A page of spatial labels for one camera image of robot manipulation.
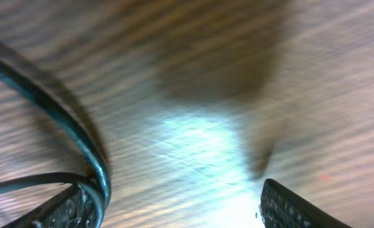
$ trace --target black cable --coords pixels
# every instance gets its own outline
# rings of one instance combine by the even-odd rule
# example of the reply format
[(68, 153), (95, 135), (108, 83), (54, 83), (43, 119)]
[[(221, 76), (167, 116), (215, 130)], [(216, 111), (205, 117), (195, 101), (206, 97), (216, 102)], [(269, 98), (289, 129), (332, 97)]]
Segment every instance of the black cable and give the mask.
[(0, 61), (0, 80), (39, 106), (65, 129), (93, 166), (98, 184), (103, 191), (105, 207), (107, 207), (111, 198), (108, 168), (86, 131), (51, 96), (2, 61)]
[(99, 228), (103, 221), (105, 208), (110, 202), (111, 180), (106, 162), (101, 153), (97, 150), (93, 141), (74, 118), (51, 96), (2, 61), (0, 61), (0, 80), (39, 106), (53, 120), (58, 122), (63, 129), (65, 129), (67, 134), (80, 147), (87, 160), (93, 166), (98, 183), (98, 188), (96, 189), (93, 183), (78, 174), (39, 174), (1, 182), (0, 194), (25, 187), (55, 182), (80, 185), (89, 193), (94, 201), (96, 210), (96, 227)]
[(41, 184), (52, 183), (70, 183), (76, 184), (83, 188), (94, 201), (96, 212), (96, 227), (100, 227), (104, 218), (104, 199), (101, 193), (97, 190), (96, 186), (89, 182), (85, 177), (79, 174), (56, 172), (48, 174), (31, 175), (27, 177), (16, 178), (7, 180), (0, 183), (0, 194), (9, 191), (15, 191), (26, 187), (37, 186)]

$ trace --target red spot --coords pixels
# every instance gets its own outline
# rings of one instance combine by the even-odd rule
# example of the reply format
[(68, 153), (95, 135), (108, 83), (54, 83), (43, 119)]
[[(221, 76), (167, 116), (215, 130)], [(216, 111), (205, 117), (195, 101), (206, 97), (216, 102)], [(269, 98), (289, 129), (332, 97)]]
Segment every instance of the red spot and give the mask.
[(318, 177), (318, 179), (319, 179), (320, 181), (328, 181), (328, 180), (331, 179), (331, 177), (330, 177), (329, 175), (320, 175), (320, 176)]

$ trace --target brown wooden tabletop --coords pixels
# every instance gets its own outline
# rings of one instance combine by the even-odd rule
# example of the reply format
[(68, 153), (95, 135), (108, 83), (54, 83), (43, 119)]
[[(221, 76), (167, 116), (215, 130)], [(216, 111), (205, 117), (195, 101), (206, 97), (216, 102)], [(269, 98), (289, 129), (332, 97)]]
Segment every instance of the brown wooden tabletop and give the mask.
[[(265, 178), (374, 227), (374, 0), (4, 0), (0, 41), (105, 152), (103, 227), (262, 227)], [(86, 169), (0, 82), (0, 181)], [(0, 196), (0, 226), (66, 187)]]

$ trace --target black object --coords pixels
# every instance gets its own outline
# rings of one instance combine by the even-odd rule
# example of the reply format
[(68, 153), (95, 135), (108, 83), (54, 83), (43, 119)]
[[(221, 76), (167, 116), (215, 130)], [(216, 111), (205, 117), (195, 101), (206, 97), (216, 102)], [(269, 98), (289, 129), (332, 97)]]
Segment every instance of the black object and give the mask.
[(350, 228), (273, 179), (266, 179), (261, 196), (266, 228)]
[[(106, 162), (101, 153), (97, 150), (97, 147), (94, 145), (93, 141), (90, 139), (81, 125), (77, 123), (74, 118), (71, 117), (70, 114), (51, 96), (1, 60), (0, 80), (20, 92), (22, 96), (35, 103), (53, 120), (58, 122), (63, 129), (65, 129), (67, 134), (75, 141), (78, 147), (80, 147), (81, 151), (85, 154), (88, 162), (93, 166), (97, 180), (96, 185), (81, 175), (70, 173), (51, 173), (23, 177), (0, 183), (0, 194), (24, 187), (53, 182), (72, 183), (76, 186), (80, 186), (70, 187), (55, 198), (52, 198), (45, 204), (36, 208), (34, 211), (24, 215), (22, 219), (19, 218), (6, 227), (38, 227), (41, 224), (46, 227), (56, 227), (53, 224), (56, 222), (56, 219), (59, 220), (58, 222), (62, 222), (61, 217), (52, 218), (52, 220), (49, 221), (48, 219), (50, 219), (50, 215), (54, 213), (61, 213), (61, 208), (68, 208), (68, 204), (74, 205), (74, 209), (80, 210), (82, 213), (77, 213), (77, 215), (81, 215), (83, 217), (76, 217), (74, 220), (76, 220), (77, 223), (71, 224), (73, 219), (70, 218), (67, 213), (64, 215), (62, 214), (63, 218), (66, 218), (67, 221), (65, 225), (59, 225), (56, 223), (56, 225), (59, 225), (57, 227), (92, 227), (91, 225), (94, 227), (100, 227), (105, 208), (108, 206), (111, 198), (111, 181)], [(76, 207), (87, 206), (92, 202), (94, 202), (93, 205), (88, 206), (88, 209), (93, 208), (95, 213), (92, 213), (90, 210), (82, 210), (82, 208)]]

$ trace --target wooden surface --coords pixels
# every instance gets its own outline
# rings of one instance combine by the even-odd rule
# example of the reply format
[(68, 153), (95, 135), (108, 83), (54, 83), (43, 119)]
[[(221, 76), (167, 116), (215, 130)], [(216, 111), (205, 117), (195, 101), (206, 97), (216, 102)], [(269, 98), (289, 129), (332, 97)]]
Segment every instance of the wooden surface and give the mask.
[[(261, 227), (266, 177), (374, 227), (374, 0), (5, 0), (0, 41), (107, 154), (103, 227)], [(0, 83), (0, 181), (76, 151)], [(0, 196), (0, 226), (65, 187)]]

